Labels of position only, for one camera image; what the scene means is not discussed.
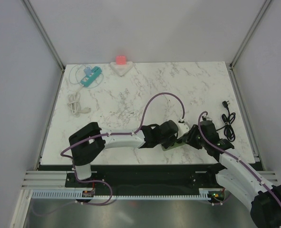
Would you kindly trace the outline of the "green power strip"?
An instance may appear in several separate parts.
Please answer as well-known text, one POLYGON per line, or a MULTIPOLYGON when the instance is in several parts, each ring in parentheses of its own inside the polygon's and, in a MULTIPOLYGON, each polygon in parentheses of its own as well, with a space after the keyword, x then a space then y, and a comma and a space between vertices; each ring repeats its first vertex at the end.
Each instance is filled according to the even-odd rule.
POLYGON ((168 151, 168 150, 171 150, 171 149, 183 146, 183 145, 185 145, 184 142, 176 141, 173 144, 169 144, 169 143, 161 144, 161 148, 162 148, 163 151, 168 151))

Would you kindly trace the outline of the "white triangular socket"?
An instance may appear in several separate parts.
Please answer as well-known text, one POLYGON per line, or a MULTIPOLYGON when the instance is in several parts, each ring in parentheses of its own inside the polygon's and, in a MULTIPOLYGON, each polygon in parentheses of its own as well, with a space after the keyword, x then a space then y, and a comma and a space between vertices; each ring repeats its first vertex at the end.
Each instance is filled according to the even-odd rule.
POLYGON ((134 66, 134 63, 131 61, 126 62, 123 65, 117 64, 116 62, 111 62, 111 69, 119 76, 124 76, 127 72, 129 72, 134 66))

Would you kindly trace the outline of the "red plug adapter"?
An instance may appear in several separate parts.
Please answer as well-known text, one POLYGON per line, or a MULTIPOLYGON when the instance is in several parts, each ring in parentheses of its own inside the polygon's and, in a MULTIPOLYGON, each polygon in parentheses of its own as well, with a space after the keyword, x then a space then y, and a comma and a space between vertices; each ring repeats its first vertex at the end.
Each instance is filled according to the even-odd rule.
POLYGON ((124 55, 116 56, 116 64, 117 65, 126 65, 126 56, 124 56, 124 55))

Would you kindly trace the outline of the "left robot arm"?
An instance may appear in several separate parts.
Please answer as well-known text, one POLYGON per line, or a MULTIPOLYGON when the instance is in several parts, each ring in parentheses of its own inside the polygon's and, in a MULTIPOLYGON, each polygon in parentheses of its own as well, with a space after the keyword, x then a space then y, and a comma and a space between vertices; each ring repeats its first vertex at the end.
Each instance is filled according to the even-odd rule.
POLYGON ((92 183, 91 162, 104 150, 112 148, 154 148, 172 146, 183 130, 185 122, 166 121, 161 125, 142 125, 139 130, 110 130, 91 122, 69 138, 72 161, 76 170, 76 182, 82 187, 92 183))

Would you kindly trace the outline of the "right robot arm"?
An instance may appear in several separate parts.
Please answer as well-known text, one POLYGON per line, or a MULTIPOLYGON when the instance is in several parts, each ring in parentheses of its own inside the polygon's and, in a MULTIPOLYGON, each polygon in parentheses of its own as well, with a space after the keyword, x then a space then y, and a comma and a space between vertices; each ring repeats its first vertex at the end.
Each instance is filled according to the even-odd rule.
POLYGON ((206 174, 209 186, 228 190, 248 209, 257 227, 281 226, 281 185, 259 174, 227 139, 220 138, 211 120, 193 126, 179 121, 178 126, 183 143, 205 149, 217 160, 206 174))

